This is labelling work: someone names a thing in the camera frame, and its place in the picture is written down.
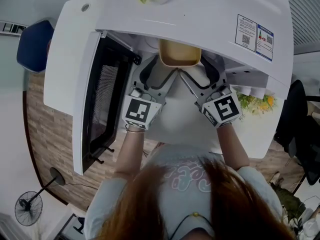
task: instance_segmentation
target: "electric fan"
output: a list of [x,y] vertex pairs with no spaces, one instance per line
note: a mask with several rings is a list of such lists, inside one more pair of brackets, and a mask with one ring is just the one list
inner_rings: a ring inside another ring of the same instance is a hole
[[14,213],[16,220],[23,226],[31,226],[37,222],[42,212],[42,199],[40,193],[44,191],[51,183],[56,182],[58,185],[63,186],[66,184],[64,177],[61,173],[51,167],[50,174],[52,180],[45,185],[40,191],[28,191],[23,193],[15,203]]

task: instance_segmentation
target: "blue stool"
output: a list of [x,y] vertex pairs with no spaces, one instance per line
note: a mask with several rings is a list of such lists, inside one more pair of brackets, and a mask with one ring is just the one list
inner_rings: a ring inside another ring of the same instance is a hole
[[31,72],[44,71],[53,34],[54,28],[48,20],[27,27],[20,37],[16,61]]

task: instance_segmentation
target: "yellow tray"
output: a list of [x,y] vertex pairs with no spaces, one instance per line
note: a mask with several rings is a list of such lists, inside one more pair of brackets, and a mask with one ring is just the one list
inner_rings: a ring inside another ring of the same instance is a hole
[[159,39],[159,54],[168,67],[192,67],[201,59],[201,49],[190,45]]

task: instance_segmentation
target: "long brown hair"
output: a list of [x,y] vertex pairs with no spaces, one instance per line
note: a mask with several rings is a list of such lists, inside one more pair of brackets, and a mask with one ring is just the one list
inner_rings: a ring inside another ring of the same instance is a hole
[[[210,222],[216,240],[294,239],[250,184],[219,162],[204,160],[202,165],[211,182]],[[158,201],[165,172],[165,167],[150,165],[128,182],[97,239],[170,238]]]

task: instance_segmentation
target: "light blue t-shirt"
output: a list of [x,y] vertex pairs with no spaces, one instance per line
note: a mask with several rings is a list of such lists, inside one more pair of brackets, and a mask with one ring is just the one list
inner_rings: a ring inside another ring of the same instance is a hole
[[[179,223],[194,212],[210,221],[211,183],[200,159],[223,161],[220,154],[213,154],[197,147],[187,145],[164,145],[157,148],[147,163],[166,166],[165,181],[160,187],[159,205],[168,235],[171,236]],[[277,218],[282,216],[280,201],[256,169],[246,166],[237,172],[230,171],[245,180],[258,192]],[[98,236],[104,221],[112,213],[127,181],[122,178],[104,180],[96,192],[86,213],[84,234],[90,240]],[[189,216],[178,228],[173,240],[179,240],[196,228],[202,228],[211,236],[213,229],[200,216]]]

